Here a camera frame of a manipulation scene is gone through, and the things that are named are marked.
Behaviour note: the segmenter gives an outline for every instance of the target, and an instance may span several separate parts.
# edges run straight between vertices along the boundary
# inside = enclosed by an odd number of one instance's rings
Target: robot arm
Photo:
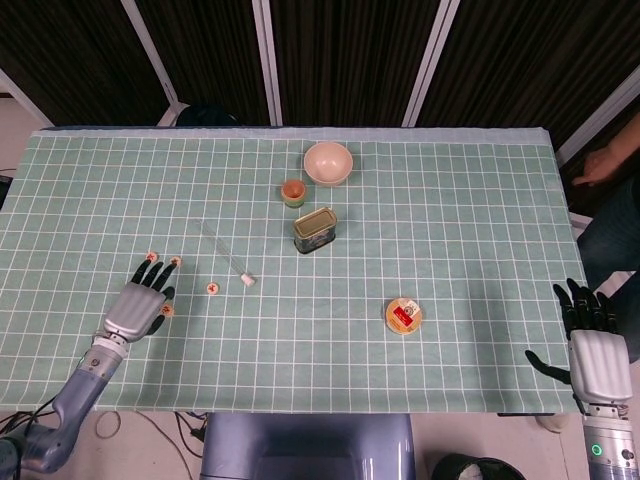
[[[176,264],[170,264],[158,276],[163,266],[158,262],[145,276],[150,264],[146,260],[140,265],[125,285],[104,317],[104,331],[96,334],[91,348],[53,400],[59,426],[50,428],[29,421],[0,438],[0,480],[11,478],[21,468],[52,473],[62,467],[87,413],[127,356],[128,345],[160,328],[165,318],[158,315],[160,308],[175,295],[173,287],[163,292],[160,289]]]
[[[583,414],[591,480],[638,480],[627,417],[627,402],[633,396],[627,345],[618,335],[609,299],[601,293],[596,298],[571,279],[567,284],[572,299],[558,285],[554,291],[569,341],[570,372],[543,363],[529,350],[525,354],[536,370],[572,386]]]

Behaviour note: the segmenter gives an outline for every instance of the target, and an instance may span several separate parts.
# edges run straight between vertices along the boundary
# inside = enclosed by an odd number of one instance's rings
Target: blue jeans
[[[640,210],[632,179],[598,211],[578,238],[589,288],[595,290],[616,271],[640,270]],[[640,272],[612,297],[618,328],[629,347],[629,360],[640,358]]]

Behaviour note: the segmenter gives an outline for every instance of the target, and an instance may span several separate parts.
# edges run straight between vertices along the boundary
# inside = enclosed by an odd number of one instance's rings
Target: small orange cup
[[[287,207],[300,208],[304,203],[304,196],[307,193],[307,187],[305,187],[302,180],[292,178],[287,180],[280,189],[282,199]]]

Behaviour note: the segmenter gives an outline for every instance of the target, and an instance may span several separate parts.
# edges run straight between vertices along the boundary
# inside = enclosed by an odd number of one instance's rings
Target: metal lid
[[[335,227],[336,214],[328,207],[311,212],[293,222],[293,229],[299,238],[309,238],[327,228]]]

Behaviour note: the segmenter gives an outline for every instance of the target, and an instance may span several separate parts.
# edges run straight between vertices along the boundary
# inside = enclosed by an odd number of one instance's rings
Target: red label
[[[395,314],[396,317],[400,319],[402,323],[404,323],[405,327],[408,327],[413,323],[413,319],[405,313],[402,307],[396,307],[393,313]]]

